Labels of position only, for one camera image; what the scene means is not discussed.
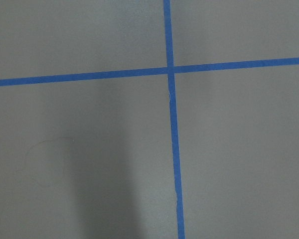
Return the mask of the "blue tape line lengthwise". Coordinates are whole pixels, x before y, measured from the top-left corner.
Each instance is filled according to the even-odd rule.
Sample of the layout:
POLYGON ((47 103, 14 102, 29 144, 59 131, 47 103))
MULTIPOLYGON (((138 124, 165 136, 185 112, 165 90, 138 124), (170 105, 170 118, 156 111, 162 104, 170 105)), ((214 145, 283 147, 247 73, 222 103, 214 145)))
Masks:
POLYGON ((163 13, 164 13, 166 66, 167 66, 168 92, 169 92, 169 111, 170 111, 174 185, 175 185, 175 193, 176 193, 177 234, 179 239, 184 239, 185 225, 184 225, 181 165, 180 165, 178 124, 177 124, 176 88, 175 88, 175 72, 174 72, 173 40, 172 40, 172 24, 171 24, 171 5, 169 0, 163 1, 163 13))

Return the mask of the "blue tape line crosswise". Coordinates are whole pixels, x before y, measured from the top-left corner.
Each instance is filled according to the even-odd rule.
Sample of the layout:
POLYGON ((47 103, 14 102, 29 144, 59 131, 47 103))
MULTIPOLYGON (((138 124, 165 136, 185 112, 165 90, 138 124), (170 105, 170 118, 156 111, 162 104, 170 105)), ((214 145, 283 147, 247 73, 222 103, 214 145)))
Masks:
POLYGON ((172 68, 158 67, 158 68, 130 69, 130 70, 78 73, 78 74, 53 75, 53 76, 0 79, 0 87, 15 86, 15 85, 45 84, 45 83, 56 83, 56 82, 99 80, 99 79, 111 79, 111 78, 125 78, 125 77, 137 77, 137 76, 167 75, 169 72, 180 74, 180 73, 191 73, 191 72, 276 67, 276 66, 289 66, 289 65, 299 65, 299 57, 174 66, 172 68))

